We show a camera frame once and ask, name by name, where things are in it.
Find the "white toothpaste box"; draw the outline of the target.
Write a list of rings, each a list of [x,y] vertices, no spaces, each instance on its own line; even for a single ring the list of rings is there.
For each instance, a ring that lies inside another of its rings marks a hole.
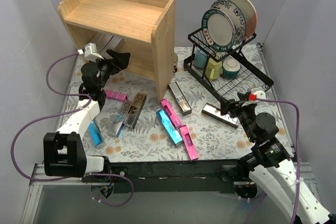
[[[107,48],[111,49],[115,52],[119,52],[119,50],[121,49],[121,47],[124,45],[125,41],[123,38],[119,38],[119,37],[112,37],[111,40],[109,41]]]

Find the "silver Protefix toothpaste box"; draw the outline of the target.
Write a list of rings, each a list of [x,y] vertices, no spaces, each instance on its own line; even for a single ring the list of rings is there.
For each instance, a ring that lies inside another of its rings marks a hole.
[[[96,43],[97,51],[102,52],[112,38],[113,38],[112,35],[108,35],[108,34],[102,35],[102,37]]]

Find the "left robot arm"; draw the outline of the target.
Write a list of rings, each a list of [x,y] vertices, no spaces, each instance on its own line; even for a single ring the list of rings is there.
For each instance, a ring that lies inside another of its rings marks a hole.
[[[93,173],[100,182],[111,178],[112,170],[103,156],[85,154],[82,138],[100,113],[106,100],[104,86],[110,76],[126,69],[131,54],[107,50],[109,59],[86,48],[87,63],[81,67],[82,83],[76,111],[56,132],[44,137],[44,168],[47,176],[83,177]]]

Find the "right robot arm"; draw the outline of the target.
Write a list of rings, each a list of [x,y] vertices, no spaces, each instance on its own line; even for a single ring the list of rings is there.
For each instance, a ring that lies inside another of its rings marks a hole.
[[[221,101],[221,113],[239,119],[253,146],[251,153],[238,159],[233,174],[256,183],[290,223],[335,223],[335,215],[321,205],[301,178],[300,162],[294,163],[276,138],[275,118],[266,112],[256,114],[257,103],[266,101],[265,92],[252,89],[238,97],[238,101]]]

